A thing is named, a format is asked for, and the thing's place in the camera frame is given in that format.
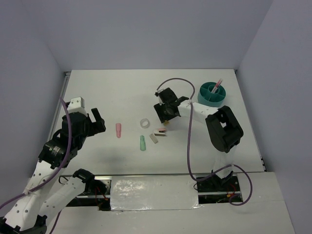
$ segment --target white table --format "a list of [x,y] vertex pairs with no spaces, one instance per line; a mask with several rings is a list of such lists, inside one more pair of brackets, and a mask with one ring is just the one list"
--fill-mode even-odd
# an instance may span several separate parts
[[[168,136],[158,137],[154,144],[149,134],[161,127],[153,108],[158,102],[154,96],[157,86],[173,77],[185,78],[196,87],[194,101],[200,86],[208,81],[223,79],[227,95],[223,105],[234,112],[243,131],[235,155],[235,164],[248,172],[262,172],[263,166],[244,101],[233,70],[74,70],[71,72],[64,99],[83,97],[86,111],[97,107],[105,120],[105,133],[86,139],[78,155],[65,171],[72,174],[84,168],[95,175],[125,174],[182,174],[187,173],[186,142],[188,119],[176,117],[167,126]],[[164,85],[175,94],[189,97],[191,86],[183,81]],[[61,109],[55,130],[61,128]],[[148,118],[151,125],[142,129],[139,122]],[[122,124],[121,138],[116,137],[115,124]],[[142,152],[139,137],[145,135],[147,150]],[[216,149],[210,142],[206,126],[193,122],[191,164],[194,173],[207,173],[213,168]]]
[[[274,173],[250,173],[254,192],[251,200],[234,207],[229,203],[205,204],[198,209],[102,212],[96,207],[67,207],[54,234],[294,234],[286,204]],[[249,183],[238,175],[242,196]]]

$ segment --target plastic wrap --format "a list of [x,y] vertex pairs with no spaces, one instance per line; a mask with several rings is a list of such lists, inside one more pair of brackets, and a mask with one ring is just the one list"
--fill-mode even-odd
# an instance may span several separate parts
[[200,207],[189,175],[116,176],[112,179],[114,211],[186,210]]

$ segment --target gray wall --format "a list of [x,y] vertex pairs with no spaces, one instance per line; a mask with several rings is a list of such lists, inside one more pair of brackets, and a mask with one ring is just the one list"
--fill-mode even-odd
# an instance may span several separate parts
[[59,65],[21,1],[1,1],[0,204],[25,188],[47,140],[62,82]]
[[23,0],[63,70],[237,68],[272,0]]
[[238,79],[297,234],[311,233],[312,1],[274,0]]

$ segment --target round teal organizer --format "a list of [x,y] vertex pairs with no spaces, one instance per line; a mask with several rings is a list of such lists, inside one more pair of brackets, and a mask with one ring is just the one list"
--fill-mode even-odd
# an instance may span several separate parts
[[226,92],[223,86],[220,85],[217,91],[213,94],[211,91],[214,88],[215,84],[215,82],[207,82],[200,87],[197,96],[198,103],[212,107],[221,106],[226,96]]

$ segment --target green object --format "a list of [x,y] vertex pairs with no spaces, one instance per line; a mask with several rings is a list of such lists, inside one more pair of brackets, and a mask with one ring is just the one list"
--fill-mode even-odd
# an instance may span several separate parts
[[140,149],[141,151],[146,150],[145,137],[143,135],[140,136]]
[[226,92],[223,86],[220,85],[216,92],[213,94],[211,91],[214,88],[215,84],[215,82],[207,82],[200,87],[197,96],[198,103],[212,107],[221,106],[226,96]]

